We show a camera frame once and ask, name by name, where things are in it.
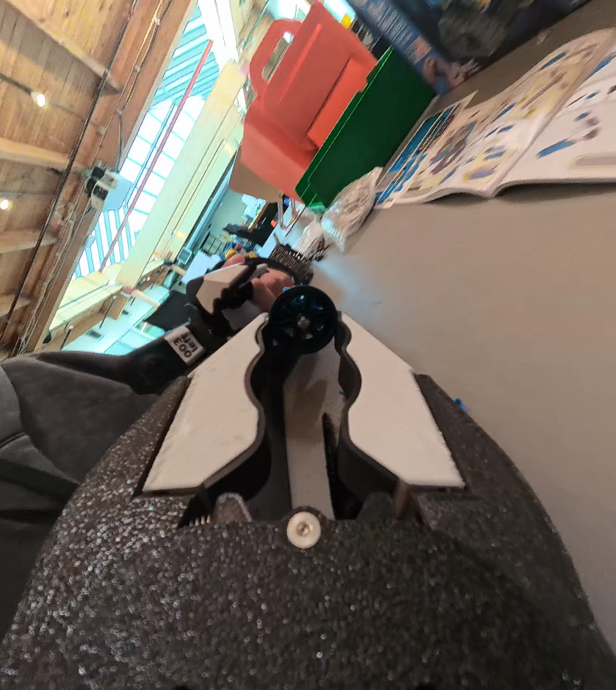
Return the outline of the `black wheel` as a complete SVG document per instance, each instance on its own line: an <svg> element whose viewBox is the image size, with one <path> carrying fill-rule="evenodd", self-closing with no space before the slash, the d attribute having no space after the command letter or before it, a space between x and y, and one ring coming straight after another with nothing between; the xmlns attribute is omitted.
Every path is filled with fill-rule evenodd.
<svg viewBox="0 0 616 690"><path fill-rule="evenodd" d="M296 286L273 302L263 338L278 353L310 355L325 348L337 328L338 311L330 297L312 286Z"/></svg>

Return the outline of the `open instruction booklet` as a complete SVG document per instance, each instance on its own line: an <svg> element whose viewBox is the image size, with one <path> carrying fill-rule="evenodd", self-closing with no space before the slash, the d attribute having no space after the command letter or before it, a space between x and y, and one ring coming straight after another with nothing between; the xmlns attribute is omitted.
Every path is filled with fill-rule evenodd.
<svg viewBox="0 0 616 690"><path fill-rule="evenodd" d="M616 29L564 44L431 141L402 199L616 182Z"/></svg>

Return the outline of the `clear plastic bag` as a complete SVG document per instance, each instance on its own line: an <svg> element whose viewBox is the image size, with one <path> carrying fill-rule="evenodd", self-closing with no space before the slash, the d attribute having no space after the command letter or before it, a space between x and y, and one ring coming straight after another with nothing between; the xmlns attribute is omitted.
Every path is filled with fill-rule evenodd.
<svg viewBox="0 0 616 690"><path fill-rule="evenodd" d="M347 185L321 216L322 235L329 246L346 253L349 239L361 228L375 204L382 168L370 172Z"/></svg>
<svg viewBox="0 0 616 690"><path fill-rule="evenodd" d="M331 248L337 246L333 222L323 217L309 223L297 240L294 250L307 262L317 263L326 258Z"/></svg>

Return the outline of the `dark blue toy box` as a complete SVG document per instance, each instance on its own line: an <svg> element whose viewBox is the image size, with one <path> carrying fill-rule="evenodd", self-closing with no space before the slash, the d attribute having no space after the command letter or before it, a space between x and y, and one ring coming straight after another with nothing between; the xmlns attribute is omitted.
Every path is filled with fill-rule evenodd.
<svg viewBox="0 0 616 690"><path fill-rule="evenodd" d="M347 1L441 96L585 1Z"/></svg>

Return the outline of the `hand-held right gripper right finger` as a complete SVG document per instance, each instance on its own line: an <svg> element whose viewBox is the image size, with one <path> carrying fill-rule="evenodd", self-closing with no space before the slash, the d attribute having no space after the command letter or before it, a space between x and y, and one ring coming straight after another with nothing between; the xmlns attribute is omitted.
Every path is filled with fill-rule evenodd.
<svg viewBox="0 0 616 690"><path fill-rule="evenodd" d="M346 313L334 344L344 397L328 463L335 518L355 519L375 496L388 497L400 516L419 492L465 491L413 367Z"/></svg>

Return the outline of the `blue sticker sheet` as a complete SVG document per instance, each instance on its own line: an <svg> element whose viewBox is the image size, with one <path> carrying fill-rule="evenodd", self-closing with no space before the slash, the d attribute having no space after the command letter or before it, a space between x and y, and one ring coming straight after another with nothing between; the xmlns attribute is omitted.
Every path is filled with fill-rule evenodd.
<svg viewBox="0 0 616 690"><path fill-rule="evenodd" d="M383 169L375 187L374 209L387 209L397 202L399 195L424 163L429 150L442 140L443 135L464 113L475 95L476 93L472 92L431 115L422 116L400 150Z"/></svg>

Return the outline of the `large green bin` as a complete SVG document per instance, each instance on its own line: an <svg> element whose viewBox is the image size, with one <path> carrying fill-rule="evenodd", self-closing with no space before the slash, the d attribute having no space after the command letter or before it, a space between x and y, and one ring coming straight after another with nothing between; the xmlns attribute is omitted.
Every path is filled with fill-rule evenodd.
<svg viewBox="0 0 616 690"><path fill-rule="evenodd" d="M415 69L389 48L297 183L303 204L328 208L350 183L384 166L434 97Z"/></svg>

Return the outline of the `red bin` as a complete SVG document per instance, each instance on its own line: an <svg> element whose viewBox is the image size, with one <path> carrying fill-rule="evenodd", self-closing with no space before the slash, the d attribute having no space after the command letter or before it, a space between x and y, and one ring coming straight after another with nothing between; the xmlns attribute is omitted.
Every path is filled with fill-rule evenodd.
<svg viewBox="0 0 616 690"><path fill-rule="evenodd" d="M376 64L319 1L303 21L272 22L249 65L243 165L298 200L301 178Z"/></svg>

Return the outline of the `person's left hand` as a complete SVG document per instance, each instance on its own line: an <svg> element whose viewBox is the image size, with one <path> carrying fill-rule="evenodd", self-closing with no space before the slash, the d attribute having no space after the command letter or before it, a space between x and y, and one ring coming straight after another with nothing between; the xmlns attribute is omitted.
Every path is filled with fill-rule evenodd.
<svg viewBox="0 0 616 690"><path fill-rule="evenodd" d="M232 284L231 297L221 313L232 328L240 330L258 315L268 313L275 300L294 287L294 280L276 261L267 257L235 254L226 260L223 268L236 265L242 266L243 271Z"/></svg>

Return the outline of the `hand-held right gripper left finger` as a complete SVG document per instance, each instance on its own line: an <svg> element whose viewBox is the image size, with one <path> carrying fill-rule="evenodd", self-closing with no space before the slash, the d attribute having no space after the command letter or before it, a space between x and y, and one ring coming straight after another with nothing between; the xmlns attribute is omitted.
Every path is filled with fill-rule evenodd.
<svg viewBox="0 0 616 690"><path fill-rule="evenodd" d="M266 416L251 385L265 354L262 313L204 360L185 393L142 482L143 496L192 496L213 507L236 493L255 501L268 484Z"/></svg>

